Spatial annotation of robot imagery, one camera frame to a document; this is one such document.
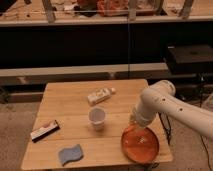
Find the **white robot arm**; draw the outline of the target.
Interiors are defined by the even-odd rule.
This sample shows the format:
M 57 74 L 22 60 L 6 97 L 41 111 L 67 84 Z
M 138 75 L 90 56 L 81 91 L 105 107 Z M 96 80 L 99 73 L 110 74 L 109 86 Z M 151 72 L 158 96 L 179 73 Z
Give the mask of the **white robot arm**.
M 166 114 L 213 140 L 213 112 L 190 105 L 174 97 L 176 88 L 161 80 L 143 89 L 131 115 L 131 121 L 145 128 L 157 113 Z

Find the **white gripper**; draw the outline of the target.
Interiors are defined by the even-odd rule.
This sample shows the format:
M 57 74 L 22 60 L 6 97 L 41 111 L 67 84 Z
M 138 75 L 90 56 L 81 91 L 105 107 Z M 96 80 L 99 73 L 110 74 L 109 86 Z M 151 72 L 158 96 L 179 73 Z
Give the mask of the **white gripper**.
M 150 124 L 150 121 L 144 119 L 141 115 L 131 114 L 129 124 L 134 125 L 137 129 L 145 129 Z

